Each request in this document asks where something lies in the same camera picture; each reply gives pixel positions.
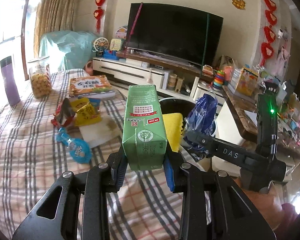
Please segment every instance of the television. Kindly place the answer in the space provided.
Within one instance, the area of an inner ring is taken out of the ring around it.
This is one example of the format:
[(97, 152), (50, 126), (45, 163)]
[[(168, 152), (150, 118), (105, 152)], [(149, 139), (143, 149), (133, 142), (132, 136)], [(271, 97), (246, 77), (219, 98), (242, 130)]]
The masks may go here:
[[(223, 18), (193, 8), (143, 3), (130, 7), (127, 47), (167, 55), (198, 65), (212, 65)], [(129, 35), (136, 22), (133, 34)]]

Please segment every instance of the purple tumbler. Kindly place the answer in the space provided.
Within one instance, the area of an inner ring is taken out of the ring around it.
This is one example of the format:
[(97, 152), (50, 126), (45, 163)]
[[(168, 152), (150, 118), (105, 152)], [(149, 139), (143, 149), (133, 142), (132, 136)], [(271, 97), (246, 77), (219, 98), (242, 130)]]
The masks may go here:
[(14, 81), (11, 56), (0, 60), (0, 66), (9, 105), (14, 106), (20, 101), (20, 96)]

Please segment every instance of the red banner label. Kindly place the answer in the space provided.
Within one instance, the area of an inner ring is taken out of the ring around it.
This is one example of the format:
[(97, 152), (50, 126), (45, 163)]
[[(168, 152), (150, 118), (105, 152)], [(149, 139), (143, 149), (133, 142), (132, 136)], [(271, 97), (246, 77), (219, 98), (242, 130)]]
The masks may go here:
[(148, 124), (154, 123), (154, 122), (160, 122), (159, 117), (153, 118), (153, 119), (149, 119), (148, 120)]
[(149, 115), (154, 115), (157, 114), (157, 111), (154, 111), (152, 113), (145, 113), (145, 114), (134, 114), (134, 113), (130, 113), (129, 115), (131, 116), (149, 116)]

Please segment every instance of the metal bolt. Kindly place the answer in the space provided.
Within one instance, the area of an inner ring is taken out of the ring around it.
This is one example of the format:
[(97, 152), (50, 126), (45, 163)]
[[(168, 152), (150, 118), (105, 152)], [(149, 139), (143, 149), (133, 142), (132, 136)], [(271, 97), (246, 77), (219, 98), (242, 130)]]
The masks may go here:
[(226, 173), (225, 171), (218, 171), (218, 175), (220, 177), (226, 177), (228, 175), (228, 173)]
[(190, 163), (182, 163), (181, 167), (184, 169), (189, 169), (189, 168), (191, 168), (191, 164)]
[(105, 169), (105, 168), (108, 167), (108, 163), (99, 163), (98, 167), (99, 167), (100, 169)]
[(62, 174), (62, 177), (64, 177), (64, 178), (70, 178), (71, 176), (72, 176), (72, 172), (71, 171), (65, 171)]

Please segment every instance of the teal fabric cover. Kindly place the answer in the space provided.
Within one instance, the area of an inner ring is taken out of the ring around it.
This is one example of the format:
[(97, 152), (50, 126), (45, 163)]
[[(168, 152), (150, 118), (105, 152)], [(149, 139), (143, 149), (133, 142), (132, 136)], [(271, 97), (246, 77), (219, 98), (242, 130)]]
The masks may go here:
[(50, 56), (50, 72), (84, 68), (95, 57), (93, 41), (97, 36), (88, 32), (57, 31), (41, 37), (39, 57)]

